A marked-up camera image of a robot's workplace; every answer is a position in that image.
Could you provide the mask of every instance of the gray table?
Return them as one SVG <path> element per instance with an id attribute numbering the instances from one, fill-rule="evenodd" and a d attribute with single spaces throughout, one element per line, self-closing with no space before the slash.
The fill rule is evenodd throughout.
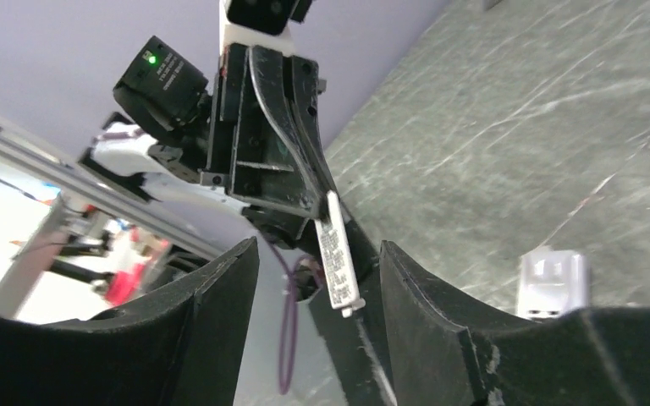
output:
<path id="1" fill-rule="evenodd" d="M 589 257 L 595 304 L 650 305 L 650 1 L 473 3 L 329 148 L 344 201 L 503 310 L 542 244 Z"/>

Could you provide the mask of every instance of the gray tabletop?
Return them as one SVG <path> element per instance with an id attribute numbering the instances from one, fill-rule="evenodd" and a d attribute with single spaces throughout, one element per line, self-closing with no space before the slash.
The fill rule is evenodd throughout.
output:
<path id="1" fill-rule="evenodd" d="M 474 3 L 329 148 L 343 200 L 500 309 L 544 244 L 589 258 L 594 304 L 650 305 L 650 1 Z"/>

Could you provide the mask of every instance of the purple cable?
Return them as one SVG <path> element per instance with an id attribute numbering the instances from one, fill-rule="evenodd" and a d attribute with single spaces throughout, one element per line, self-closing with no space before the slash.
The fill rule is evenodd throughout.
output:
<path id="1" fill-rule="evenodd" d="M 295 350 L 297 347 L 297 337 L 298 337 L 298 297 L 297 297 L 297 283 L 295 282 L 295 270 L 297 266 L 304 260 L 311 258 L 309 255 L 302 255 L 298 258 L 298 261 L 295 263 L 295 269 L 290 269 L 287 261 L 283 258 L 283 255 L 280 254 L 277 248 L 273 244 L 269 244 L 270 250 L 273 252 L 280 265 L 283 266 L 285 271 L 285 276 L 288 279 L 288 293 L 285 295 L 285 305 L 283 310 L 283 322 L 280 326 L 280 348 L 278 349 L 278 385 L 280 389 L 280 394 L 284 395 L 290 390 L 290 383 L 293 381 L 293 372 L 295 369 Z M 318 286 L 320 281 L 315 276 Z M 288 339 L 288 324 L 290 326 L 290 348 L 289 351 L 285 351 L 285 344 Z"/>

